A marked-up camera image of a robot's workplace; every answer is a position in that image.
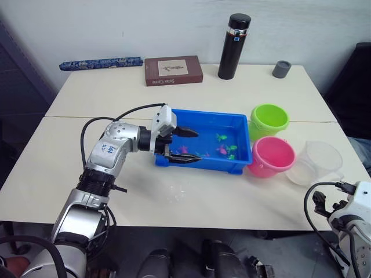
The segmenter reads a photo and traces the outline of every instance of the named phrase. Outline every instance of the blue plastic tray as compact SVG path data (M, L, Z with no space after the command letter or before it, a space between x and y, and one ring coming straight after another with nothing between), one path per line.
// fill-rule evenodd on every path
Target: blue plastic tray
M157 166L192 167L242 174L243 167L251 164L248 120L245 115L180 109L173 109L173 112L177 116L178 126L189 127L197 131L199 136L173 136L170 150L173 153L192 153L202 159L190 164L175 164L157 155ZM219 142L217 134L227 138ZM237 149L230 150L230 146L237 146Z

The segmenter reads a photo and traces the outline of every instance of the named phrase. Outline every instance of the clear measuring cup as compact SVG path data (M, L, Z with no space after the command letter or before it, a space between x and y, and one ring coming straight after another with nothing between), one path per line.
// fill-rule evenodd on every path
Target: clear measuring cup
M307 141L294 166L285 174L295 184L309 186L329 174L336 175L331 180L341 180L342 166L343 158L337 149L325 142Z

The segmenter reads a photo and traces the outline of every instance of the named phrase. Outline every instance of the book cover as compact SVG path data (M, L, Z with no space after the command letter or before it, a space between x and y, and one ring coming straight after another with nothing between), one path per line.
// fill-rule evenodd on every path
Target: book cover
M147 86L199 83L203 80L197 56L162 57L144 60Z

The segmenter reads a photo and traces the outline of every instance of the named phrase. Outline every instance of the electrical connector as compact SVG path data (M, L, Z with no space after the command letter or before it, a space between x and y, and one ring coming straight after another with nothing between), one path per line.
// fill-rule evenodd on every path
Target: electrical connector
M347 182L337 182L335 186L340 188L343 192L350 195L354 195L355 190L357 188L357 186L349 184Z

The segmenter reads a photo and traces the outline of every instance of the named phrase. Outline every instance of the floor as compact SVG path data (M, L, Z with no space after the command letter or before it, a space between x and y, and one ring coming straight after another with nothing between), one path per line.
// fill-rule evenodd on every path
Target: floor
M52 229L50 224L15 223L14 227L18 235L46 239ZM325 236L334 239L330 232L325 232ZM101 264L110 261L106 266L118 269L117 278L135 278L141 263L152 250L166 248L175 255L182 254L182 261L191 262L187 273L192 275L184 277L202 277L195 273L199 272L197 262L203 239L221 240L230 245L243 261L254 255L264 264L272 265L276 278L341 277L322 242L313 233L265 240L256 237L252 231L242 230L118 227L99 261ZM32 260L40 250L39 246L32 245L26 257ZM7 244L0 246L0 254L11 256Z

